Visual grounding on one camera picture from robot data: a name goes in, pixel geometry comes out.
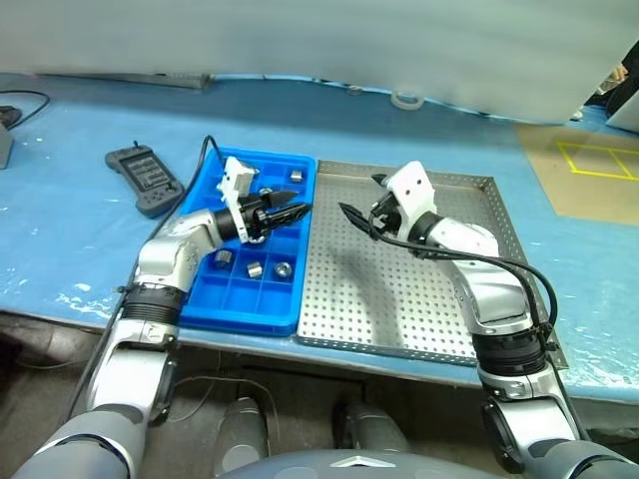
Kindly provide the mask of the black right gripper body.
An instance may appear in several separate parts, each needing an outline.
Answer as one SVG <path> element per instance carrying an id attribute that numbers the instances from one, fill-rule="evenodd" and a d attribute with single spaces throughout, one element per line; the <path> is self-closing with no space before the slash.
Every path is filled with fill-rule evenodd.
<path id="1" fill-rule="evenodd" d="M 379 240 L 384 235 L 390 235 L 398 240 L 401 223 L 399 203 L 394 194 L 384 194 L 371 206 L 369 235 L 372 239 Z"/>

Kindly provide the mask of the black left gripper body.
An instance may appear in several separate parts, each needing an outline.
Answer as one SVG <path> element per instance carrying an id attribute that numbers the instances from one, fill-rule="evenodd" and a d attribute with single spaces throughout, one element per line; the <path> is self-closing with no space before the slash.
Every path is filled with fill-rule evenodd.
<path id="1" fill-rule="evenodd" d="M 270 196 L 245 196 L 234 205 L 234 224 L 241 243 L 257 241 L 265 233 L 267 210 L 272 206 Z"/>

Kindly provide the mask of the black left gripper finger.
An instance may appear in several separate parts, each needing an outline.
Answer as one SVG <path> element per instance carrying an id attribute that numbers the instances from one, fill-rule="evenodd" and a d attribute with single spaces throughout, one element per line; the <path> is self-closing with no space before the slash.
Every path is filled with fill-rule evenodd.
<path id="1" fill-rule="evenodd" d="M 271 213 L 266 213 L 264 219 L 264 230 L 273 231 L 279 228 L 288 227 L 302 220 L 313 209 L 311 204 L 292 204 L 278 209 Z"/>
<path id="2" fill-rule="evenodd" d="M 297 194 L 295 191 L 273 191 L 260 194 L 260 199 L 266 208 L 278 208 L 286 205 Z"/>

